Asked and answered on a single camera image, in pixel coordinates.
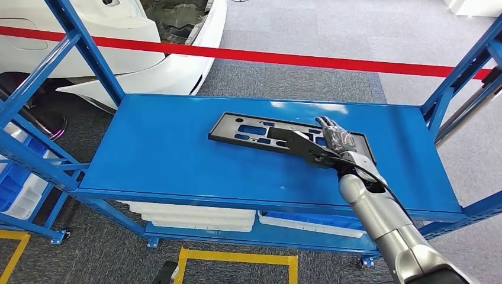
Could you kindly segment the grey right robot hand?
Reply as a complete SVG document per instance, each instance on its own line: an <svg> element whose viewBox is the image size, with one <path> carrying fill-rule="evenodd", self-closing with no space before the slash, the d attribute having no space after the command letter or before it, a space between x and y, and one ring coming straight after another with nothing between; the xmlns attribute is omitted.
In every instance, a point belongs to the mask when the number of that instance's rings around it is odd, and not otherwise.
<svg viewBox="0 0 502 284"><path fill-rule="evenodd" d="M328 149L339 155L346 151L358 151L353 136L338 123L327 116L316 117L315 120L322 128L323 137Z"/></svg>

